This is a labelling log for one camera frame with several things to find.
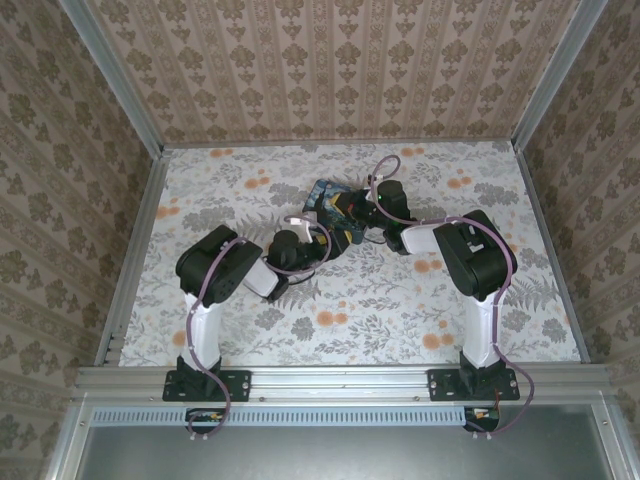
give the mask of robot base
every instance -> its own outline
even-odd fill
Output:
[[[486,368],[475,368],[460,352],[460,368],[427,371],[432,402],[519,400],[515,372],[500,360]]]
[[[251,392],[250,370],[220,370],[220,360],[211,372],[227,386],[232,402],[248,402]],[[167,373],[162,392],[165,402],[224,402],[224,394],[207,375],[196,371],[178,357],[176,370]]]

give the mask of cable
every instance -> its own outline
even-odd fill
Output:
[[[309,268],[305,268],[303,270],[295,270],[295,271],[292,271],[292,270],[281,270],[279,268],[274,267],[273,265],[269,265],[267,262],[264,262],[264,263],[265,263],[265,265],[267,267],[269,267],[270,270],[273,270],[276,273],[281,273],[283,275],[301,275],[303,273],[314,272],[316,270],[316,268],[318,268],[324,262],[329,260],[329,255],[331,255],[331,235],[329,235],[329,230],[327,230],[324,227],[324,225],[322,225],[320,222],[316,222],[315,220],[312,220],[310,218],[302,217],[302,216],[298,216],[298,215],[287,215],[286,217],[284,217],[284,221],[288,222],[292,218],[297,218],[298,220],[302,220],[304,222],[309,222],[311,225],[313,225],[315,227],[318,227],[322,231],[323,235],[327,239],[327,251],[324,253],[324,257],[322,257],[322,259],[320,259],[315,265],[312,265]]]
[[[311,280],[313,277],[315,277],[316,272],[315,270],[311,273],[311,275],[309,275],[308,277],[303,278],[302,280],[296,280],[295,282],[292,282],[289,284],[290,287],[296,286],[296,285],[300,285],[301,283],[304,282],[308,282],[309,280]]]
[[[509,288],[509,285],[511,285],[511,277],[513,276],[513,263],[511,261],[511,255],[509,254],[509,250],[505,245],[504,241],[493,230],[470,218],[447,216],[444,218],[436,218],[431,220],[412,221],[412,220],[404,220],[402,218],[395,217],[394,215],[391,215],[389,212],[387,212],[384,208],[382,208],[382,206],[380,205],[380,202],[378,201],[378,193],[376,190],[375,178],[376,178],[376,174],[378,173],[378,170],[380,170],[382,165],[385,162],[392,159],[396,161],[396,167],[389,175],[386,175],[383,178],[387,179],[392,177],[400,169],[401,161],[400,161],[400,157],[398,157],[397,155],[387,155],[386,157],[384,157],[382,160],[380,160],[376,164],[375,168],[373,169],[373,172],[371,173],[371,181],[370,181],[371,199],[373,200],[373,203],[376,205],[378,210],[380,210],[380,212],[383,215],[390,218],[394,222],[402,223],[404,225],[437,225],[442,223],[464,222],[468,225],[473,226],[474,228],[478,228],[482,230],[484,233],[489,235],[489,237],[494,242],[496,242],[496,244],[502,251],[502,254],[504,255],[504,259],[507,263],[507,276],[505,277],[502,287],[500,287],[500,290],[498,290],[498,293],[493,297],[493,309],[492,309],[492,330],[493,331],[492,331],[491,342],[493,344],[493,350],[496,352],[496,355],[498,355],[500,360],[502,360],[506,365],[510,366],[511,368],[519,372],[523,377],[527,379],[527,382],[529,382],[529,395],[527,396],[527,399],[525,400],[524,405],[522,406],[522,409],[518,412],[518,414],[515,416],[515,418],[511,422],[509,422],[504,427],[501,427],[491,432],[491,435],[496,435],[498,433],[505,432],[509,430],[511,427],[513,427],[513,425],[515,425],[520,420],[522,415],[527,411],[527,409],[531,405],[531,402],[533,400],[535,390],[536,390],[535,383],[533,381],[533,378],[531,378],[531,375],[529,375],[529,373],[527,373],[527,371],[524,370],[522,367],[520,367],[518,364],[509,360],[502,353],[502,351],[500,350],[500,347],[498,346],[498,310],[500,308],[500,299],[502,298],[504,293],[507,291],[507,288]]]
[[[187,430],[191,433],[191,438],[195,438],[196,435],[198,435],[196,432],[193,431],[193,422],[196,420],[196,418],[200,418],[200,417],[213,417],[213,415],[219,415],[219,413],[217,412],[191,412],[191,415],[189,417],[189,421],[187,422]],[[207,432],[207,433],[203,433],[202,434],[202,438],[204,440],[206,440],[209,436],[209,434],[214,433],[215,429],[218,428],[218,426],[214,427],[211,431]]]
[[[385,241],[379,242],[378,240],[371,240],[370,238],[367,238],[367,237],[365,237],[364,235],[362,236],[362,238],[363,238],[366,242],[369,242],[369,243],[375,243],[376,245],[385,245],[385,244],[387,243],[387,242],[385,242]]]
[[[224,399],[225,399],[224,413],[222,414],[220,423],[218,423],[218,425],[216,425],[213,428],[213,430],[211,430],[211,432],[209,432],[209,434],[207,435],[214,435],[218,433],[220,431],[220,428],[224,424],[224,422],[227,421],[227,417],[229,416],[229,411],[231,410],[231,396],[229,395],[229,390],[227,389],[227,386],[222,382],[222,380],[220,380],[220,378],[218,378],[218,376],[215,375],[213,372],[210,372],[202,364],[202,362],[196,355],[195,348],[193,346],[193,332],[191,330],[191,324],[193,322],[193,316],[195,315],[196,310],[202,304],[202,299],[204,298],[204,295],[207,292],[207,287],[209,286],[209,282],[211,281],[211,277],[213,276],[216,268],[218,268],[218,265],[220,265],[220,262],[222,261],[224,256],[227,255],[234,246],[246,241],[247,239],[245,237],[234,238],[229,243],[227,243],[227,245],[225,245],[225,247],[220,251],[218,256],[211,263],[209,270],[207,270],[207,274],[205,275],[204,280],[202,282],[202,287],[200,288],[200,293],[198,294],[198,298],[196,299],[194,304],[191,306],[191,308],[189,309],[189,313],[187,314],[187,345],[189,347],[189,354],[191,355],[191,359],[193,360],[193,363],[196,364],[198,369],[202,371],[202,373],[204,373],[209,378],[211,378],[214,382],[216,382],[216,384],[220,387],[220,390],[222,390],[222,393],[224,394]],[[194,439],[197,435],[196,432],[193,431],[193,425],[192,425],[193,418],[194,416],[192,416],[189,419],[189,423],[187,425],[187,429],[189,430],[189,433],[191,434],[192,439]]]
[[[482,428],[477,423],[470,422],[469,420],[466,420],[466,422],[467,422],[467,425],[469,425],[470,427],[475,428],[477,431],[482,432],[482,433],[488,433],[484,428]]]

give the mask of patterned wallpaper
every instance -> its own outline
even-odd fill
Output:
[[[609,2],[526,155],[592,359],[610,364],[638,441],[639,1]]]
[[[163,140],[510,136],[578,0],[89,0]]]
[[[0,478],[37,478],[93,363],[150,159],[55,1],[0,2]]]

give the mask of wallpaper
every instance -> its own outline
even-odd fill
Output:
[[[150,159],[56,2],[0,2],[0,478],[38,478],[93,363]]]
[[[175,265],[194,243],[226,224],[266,250],[286,228],[282,218],[301,212],[318,179],[362,188],[391,153],[402,158],[394,179],[416,218],[482,209],[515,252],[519,270],[502,310],[503,351],[521,361],[579,361],[513,148],[503,140],[175,150],[120,365],[175,364],[186,315]],[[367,237],[380,241],[382,234],[374,229]],[[401,256],[386,245],[351,245],[272,304],[238,288],[224,304],[223,362],[456,363],[465,303],[437,247]]]
[[[611,0],[526,148],[592,359],[640,438],[640,2]]]
[[[506,138],[577,0],[89,0],[169,144]]]

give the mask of table surface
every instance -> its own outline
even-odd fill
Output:
[[[520,361],[579,361],[515,154],[503,142],[261,146],[171,153],[121,366],[173,365],[186,307],[174,267],[220,224],[266,250],[317,179],[362,187],[396,153],[416,218],[484,210],[519,268],[501,316],[500,345]],[[381,238],[379,231],[369,236]],[[269,304],[241,286],[225,303],[225,365],[377,365],[458,361],[463,297],[439,252],[399,256],[364,243]]]

